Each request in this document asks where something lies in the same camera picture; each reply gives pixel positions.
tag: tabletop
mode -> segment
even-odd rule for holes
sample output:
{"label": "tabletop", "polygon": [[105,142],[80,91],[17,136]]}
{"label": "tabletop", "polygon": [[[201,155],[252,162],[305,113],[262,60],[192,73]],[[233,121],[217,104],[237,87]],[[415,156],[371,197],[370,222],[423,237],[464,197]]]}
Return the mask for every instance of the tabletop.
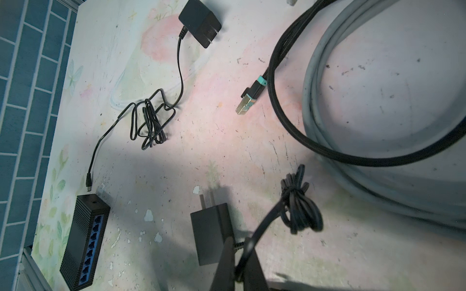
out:
{"label": "tabletop", "polygon": [[[222,29],[207,49],[189,33],[182,41],[185,93],[166,128],[168,140],[142,151],[141,139],[130,140],[127,115],[98,150],[92,193],[111,212],[87,290],[207,290],[216,265],[199,267],[189,215],[201,209],[199,194],[228,203],[239,241],[277,202],[280,180],[300,163],[324,231],[294,236],[273,222],[256,247],[267,280],[292,290],[305,284],[348,290],[464,286],[463,239],[353,198],[286,132],[266,92],[246,115],[235,113],[281,33],[311,2],[206,1]],[[185,3],[88,0],[79,8],[32,252],[53,290],[68,290],[59,268],[76,196],[87,194],[97,140],[129,102],[158,88],[174,100],[179,91],[176,43]],[[277,94],[301,131],[302,80],[312,48],[348,3],[319,14],[277,70]],[[370,62],[354,70],[363,73]]]}

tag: gray cable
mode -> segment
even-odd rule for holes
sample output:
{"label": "gray cable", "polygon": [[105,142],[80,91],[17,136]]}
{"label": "gray cable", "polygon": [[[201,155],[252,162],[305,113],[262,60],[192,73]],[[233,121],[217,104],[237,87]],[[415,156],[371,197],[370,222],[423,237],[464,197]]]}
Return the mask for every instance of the gray cable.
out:
{"label": "gray cable", "polygon": [[[330,24],[317,44],[304,77],[302,117],[306,135],[320,144],[338,150],[329,136],[318,111],[320,83],[327,60],[336,45],[362,24],[398,0],[354,0]],[[432,203],[379,184],[358,167],[317,157],[336,181],[355,197],[398,214],[426,219],[455,228],[466,229],[466,207]]]}

